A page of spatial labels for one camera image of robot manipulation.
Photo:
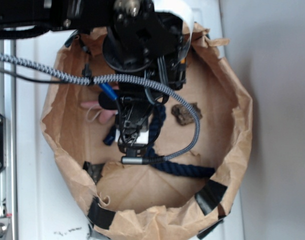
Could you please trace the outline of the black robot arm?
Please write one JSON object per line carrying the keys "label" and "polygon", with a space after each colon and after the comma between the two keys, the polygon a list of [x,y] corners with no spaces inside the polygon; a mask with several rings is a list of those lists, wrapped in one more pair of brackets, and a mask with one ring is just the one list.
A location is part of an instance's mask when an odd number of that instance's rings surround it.
{"label": "black robot arm", "polygon": [[139,142],[148,131],[148,119],[169,98],[192,107],[177,90],[186,81],[185,58],[191,39],[184,35],[184,17],[166,9],[157,0],[0,0],[0,40],[35,38],[47,32],[73,31],[80,48],[92,54],[83,37],[98,28],[106,31],[102,44],[105,62],[112,75],[93,76],[85,67],[81,76],[0,53],[0,61],[30,68],[59,79],[61,83],[98,85],[98,104],[117,112],[118,147],[126,164],[166,162],[192,149],[166,156],[149,153],[154,139]]}

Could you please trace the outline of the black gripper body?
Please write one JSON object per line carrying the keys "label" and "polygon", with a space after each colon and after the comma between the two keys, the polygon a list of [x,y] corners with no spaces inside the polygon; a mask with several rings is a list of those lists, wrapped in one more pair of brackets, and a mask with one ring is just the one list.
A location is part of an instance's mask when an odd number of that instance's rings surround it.
{"label": "black gripper body", "polygon": [[169,95],[146,85],[119,82],[118,86],[118,148],[127,157],[142,157],[160,135]]}

